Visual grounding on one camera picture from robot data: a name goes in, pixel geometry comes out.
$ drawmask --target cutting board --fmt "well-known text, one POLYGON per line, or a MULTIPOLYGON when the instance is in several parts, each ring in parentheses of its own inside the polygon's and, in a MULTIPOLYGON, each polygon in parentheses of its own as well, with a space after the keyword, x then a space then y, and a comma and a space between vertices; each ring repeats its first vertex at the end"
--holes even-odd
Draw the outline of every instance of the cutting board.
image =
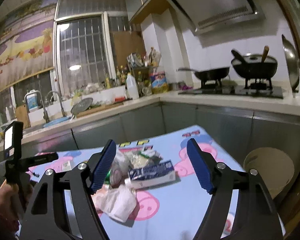
POLYGON ((19 122, 23 122, 23 129, 31 127, 25 104, 16 108, 16 118, 19 122))
POLYGON ((103 110, 111 109, 111 108, 114 108, 114 107, 117 107, 117 106, 122 106, 122 105, 123 105, 123 102, 115 103, 113 105, 98 106, 98 107, 95 107, 95 108, 92 108, 92 109, 89 109, 89 110, 86 110, 84 112, 81 112, 81 113, 77 114, 77 118, 83 117, 83 116, 86 116, 86 115, 89 115, 89 114, 94 114, 94 113, 97 113, 97 112, 100 112, 100 111, 103 111, 103 110))
POLYGON ((141 32, 111 32, 111 34, 113 35, 118 66, 125 66, 127 64, 127 56, 132 52, 137 52, 141 55, 146 54, 141 32))

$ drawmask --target human hand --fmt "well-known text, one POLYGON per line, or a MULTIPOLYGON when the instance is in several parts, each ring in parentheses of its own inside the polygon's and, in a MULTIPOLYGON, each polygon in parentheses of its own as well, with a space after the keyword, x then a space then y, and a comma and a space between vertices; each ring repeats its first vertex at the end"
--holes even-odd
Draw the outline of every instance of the human hand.
MULTIPOLYGON (((18 195, 19 187, 17 184, 7 184, 3 183, 0 187, 0 215, 2 215, 8 221, 18 220, 18 215, 15 208, 12 205, 11 198, 14 195, 18 195)), ((24 191, 24 196, 26 200, 26 206, 32 195, 33 187, 29 183, 26 190, 24 191)))

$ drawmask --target faucet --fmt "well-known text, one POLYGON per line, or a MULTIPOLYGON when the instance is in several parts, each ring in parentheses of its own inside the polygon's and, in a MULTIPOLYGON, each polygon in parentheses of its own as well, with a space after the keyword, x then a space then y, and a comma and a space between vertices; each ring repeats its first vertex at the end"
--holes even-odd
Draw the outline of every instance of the faucet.
POLYGON ((64 109, 63 109, 62 102, 61 102, 61 96, 60 96, 60 94, 59 94, 57 91, 55 91, 55 90, 49 91, 48 94, 46 95, 45 102, 46 102, 46 103, 48 102, 48 95, 49 95, 50 93, 53 93, 53 92, 56 93, 56 94, 58 95, 58 97, 59 97, 59 102, 60 102, 60 107, 61 107, 62 116, 65 117, 66 114, 65 114, 65 111, 64 111, 64 109))
POLYGON ((29 106, 28 106, 28 103, 27 103, 27 100, 26 100, 27 97, 28 97, 29 95, 37 94, 37 93, 40 94, 41 101, 42 101, 42 106, 43 106, 43 118, 44 118, 44 120, 46 120, 46 123, 48 123, 48 122, 50 122, 49 116, 48 116, 48 112, 47 112, 46 108, 44 107, 44 103, 43 103, 43 99, 42 99, 42 94, 41 94, 41 92, 40 92, 39 90, 35 90, 35 91, 33 91, 33 92, 26 93, 25 99, 24 99, 24 100, 25 100, 25 104, 26 104, 27 111, 29 112, 29 106))

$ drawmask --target range hood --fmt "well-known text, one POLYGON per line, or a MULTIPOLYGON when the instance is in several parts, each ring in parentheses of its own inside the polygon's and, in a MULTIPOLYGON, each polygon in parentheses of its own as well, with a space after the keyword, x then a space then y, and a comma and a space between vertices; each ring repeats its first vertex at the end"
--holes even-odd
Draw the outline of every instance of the range hood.
POLYGON ((194 35, 263 17, 252 0, 167 0, 188 19, 194 35))

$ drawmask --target blue gripper pad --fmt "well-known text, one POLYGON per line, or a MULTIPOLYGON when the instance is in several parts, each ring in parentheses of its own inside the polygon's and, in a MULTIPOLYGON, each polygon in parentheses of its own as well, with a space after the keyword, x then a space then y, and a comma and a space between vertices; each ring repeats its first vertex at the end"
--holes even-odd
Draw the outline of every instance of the blue gripper pad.
POLYGON ((92 190, 94 193, 98 189, 102 188, 102 185, 105 181, 105 178, 109 172, 109 169, 117 152, 117 146, 115 145, 115 142, 113 140, 111 140, 110 144, 107 144, 106 147, 107 148, 105 152, 103 153, 100 161, 98 162, 92 173, 90 190, 92 190))
POLYGON ((211 158, 213 157, 211 156, 210 153, 201 151, 197 142, 193 138, 191 138, 187 143, 187 154, 194 168, 194 172, 197 175, 201 187, 207 190, 208 193, 210 193, 211 190, 213 189, 213 185, 211 182, 212 171, 209 169, 207 163, 205 163, 205 161, 201 157, 201 154, 207 154, 209 155, 209 157, 211 158))

